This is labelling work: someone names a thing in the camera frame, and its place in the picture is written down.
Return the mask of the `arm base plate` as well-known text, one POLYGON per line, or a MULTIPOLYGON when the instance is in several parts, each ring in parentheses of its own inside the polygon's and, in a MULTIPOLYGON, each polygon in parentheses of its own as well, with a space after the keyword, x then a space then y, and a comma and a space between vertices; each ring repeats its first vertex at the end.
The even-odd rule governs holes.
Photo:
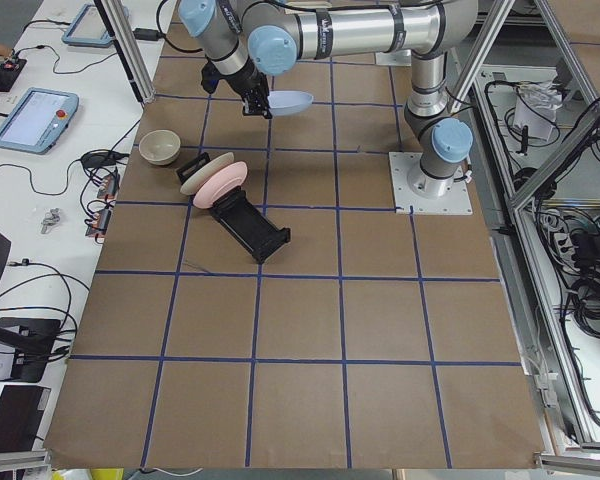
POLYGON ((433 179, 420 169, 420 152, 390 152, 390 173, 398 214, 468 216, 473 208, 462 168, 448 179, 433 179))
POLYGON ((412 55, 409 49, 394 52, 379 52, 375 54, 375 64, 379 66, 410 67, 412 55))

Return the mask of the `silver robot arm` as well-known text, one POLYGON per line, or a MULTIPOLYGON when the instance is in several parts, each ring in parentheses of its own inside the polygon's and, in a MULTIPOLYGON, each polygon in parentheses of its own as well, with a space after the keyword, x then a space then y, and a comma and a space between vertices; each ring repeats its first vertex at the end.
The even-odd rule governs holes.
POLYGON ((299 60, 362 53, 411 53, 404 117, 423 153, 407 182, 416 195, 445 196, 469 154, 469 127, 451 118, 446 58, 472 29, 475 1, 398 1, 378 6, 293 8, 281 1, 183 1, 178 14, 207 58, 202 85, 226 81, 246 116, 271 118, 267 79, 299 60))

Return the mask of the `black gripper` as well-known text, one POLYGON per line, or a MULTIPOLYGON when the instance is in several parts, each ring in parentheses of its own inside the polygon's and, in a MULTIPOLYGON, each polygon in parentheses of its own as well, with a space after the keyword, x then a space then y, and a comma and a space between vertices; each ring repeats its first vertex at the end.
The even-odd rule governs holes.
POLYGON ((207 60, 201 70, 203 89, 208 94, 214 94, 221 80, 225 80, 231 89, 240 96, 244 116, 271 118, 267 78, 257 69, 250 58, 239 71, 230 75, 222 74, 210 60, 207 60))

